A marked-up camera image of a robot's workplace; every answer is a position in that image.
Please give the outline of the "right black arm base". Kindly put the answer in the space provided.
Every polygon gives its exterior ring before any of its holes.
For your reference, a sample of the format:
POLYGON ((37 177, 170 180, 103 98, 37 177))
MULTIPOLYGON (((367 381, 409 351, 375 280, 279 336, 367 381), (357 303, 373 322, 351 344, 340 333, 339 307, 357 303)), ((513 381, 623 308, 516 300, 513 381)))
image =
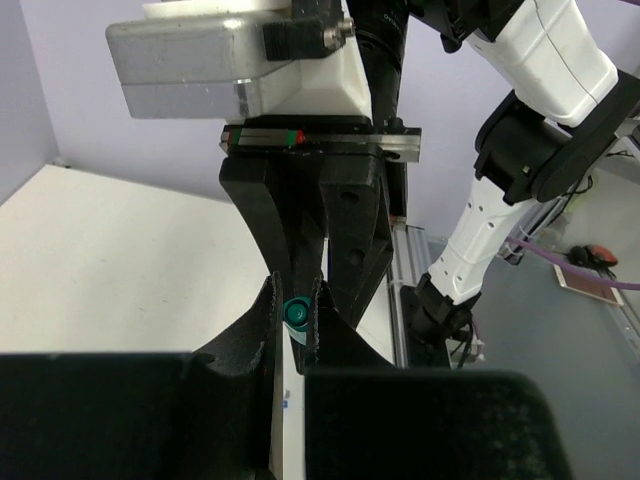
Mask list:
POLYGON ((425 273, 400 289, 409 367, 461 369, 482 357, 472 309, 481 294, 455 305, 425 273))

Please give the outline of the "white teal marker pen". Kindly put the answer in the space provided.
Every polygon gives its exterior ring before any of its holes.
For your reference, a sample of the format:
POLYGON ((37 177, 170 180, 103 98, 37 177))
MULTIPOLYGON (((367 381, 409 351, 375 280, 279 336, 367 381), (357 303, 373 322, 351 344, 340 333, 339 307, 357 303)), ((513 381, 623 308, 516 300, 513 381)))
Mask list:
POLYGON ((304 377, 286 328, 276 332, 270 468, 276 479, 305 479, 304 377))

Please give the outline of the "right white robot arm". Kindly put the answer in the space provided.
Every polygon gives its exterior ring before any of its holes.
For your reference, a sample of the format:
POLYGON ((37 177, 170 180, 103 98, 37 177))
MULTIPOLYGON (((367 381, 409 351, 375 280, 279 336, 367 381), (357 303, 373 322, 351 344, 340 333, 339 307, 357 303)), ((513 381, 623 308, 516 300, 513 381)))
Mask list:
POLYGON ((534 204, 576 185, 639 98, 639 82, 597 48, 572 1, 352 1, 370 116, 266 116, 227 126, 220 183, 268 268, 283 317, 308 319, 320 263, 343 320, 356 326, 393 255, 407 173, 375 134, 411 137, 397 115, 410 18, 447 52, 470 44, 511 84, 480 129, 471 195, 441 257, 422 276, 408 343, 440 352, 473 337, 472 307, 507 235, 534 204))

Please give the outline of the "teal marker cap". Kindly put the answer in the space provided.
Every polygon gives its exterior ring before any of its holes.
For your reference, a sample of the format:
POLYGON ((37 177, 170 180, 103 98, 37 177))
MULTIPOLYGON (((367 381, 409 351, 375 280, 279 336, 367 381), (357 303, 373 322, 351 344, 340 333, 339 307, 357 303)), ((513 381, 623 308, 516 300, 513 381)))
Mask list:
POLYGON ((283 305, 283 321, 292 340, 306 345, 306 333, 311 308, 311 300, 299 296, 286 301, 283 305))

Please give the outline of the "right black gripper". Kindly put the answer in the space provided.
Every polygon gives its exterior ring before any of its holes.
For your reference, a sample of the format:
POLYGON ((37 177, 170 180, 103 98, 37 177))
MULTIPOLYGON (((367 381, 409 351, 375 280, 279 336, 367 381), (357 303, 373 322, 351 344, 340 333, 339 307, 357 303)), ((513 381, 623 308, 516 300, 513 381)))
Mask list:
MULTIPOLYGON (((292 16, 264 28, 267 55, 299 68, 298 91, 271 112, 228 122, 225 153, 333 145, 373 146, 415 162, 421 131, 396 115, 409 11, 404 1, 294 1, 292 16)), ((283 298, 307 296, 321 276, 325 213, 329 287, 352 328, 393 257, 382 159, 337 156, 318 171, 265 155, 230 155, 219 181, 248 226, 283 298)))

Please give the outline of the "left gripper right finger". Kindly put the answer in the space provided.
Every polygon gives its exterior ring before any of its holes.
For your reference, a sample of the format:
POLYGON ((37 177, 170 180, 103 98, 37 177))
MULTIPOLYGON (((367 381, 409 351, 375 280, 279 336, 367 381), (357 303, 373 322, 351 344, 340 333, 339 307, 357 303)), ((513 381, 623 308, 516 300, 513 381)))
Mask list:
POLYGON ((501 371, 398 368, 311 293, 304 366, 310 479, 569 479, 540 389, 501 371))

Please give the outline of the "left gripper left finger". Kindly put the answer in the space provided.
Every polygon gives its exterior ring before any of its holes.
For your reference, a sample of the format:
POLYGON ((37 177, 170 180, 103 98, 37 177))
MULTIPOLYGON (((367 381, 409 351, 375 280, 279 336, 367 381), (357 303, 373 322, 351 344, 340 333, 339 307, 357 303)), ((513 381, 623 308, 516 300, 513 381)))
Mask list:
POLYGON ((1 358, 5 479, 273 479, 282 287, 191 353, 1 358))

